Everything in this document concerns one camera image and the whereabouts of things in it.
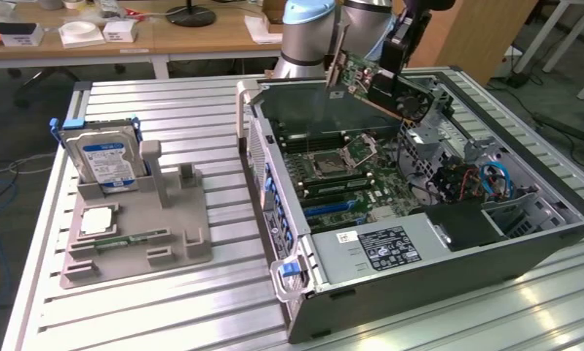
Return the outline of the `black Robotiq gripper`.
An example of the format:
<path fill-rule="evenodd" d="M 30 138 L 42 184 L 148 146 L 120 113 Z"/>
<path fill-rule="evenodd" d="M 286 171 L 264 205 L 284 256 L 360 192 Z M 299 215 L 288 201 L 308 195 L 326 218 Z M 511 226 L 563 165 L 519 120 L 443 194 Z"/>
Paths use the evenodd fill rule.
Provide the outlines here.
<path fill-rule="evenodd" d="M 423 37 L 432 15 L 427 8 L 406 7 L 383 41 L 379 66 L 399 75 Z"/>

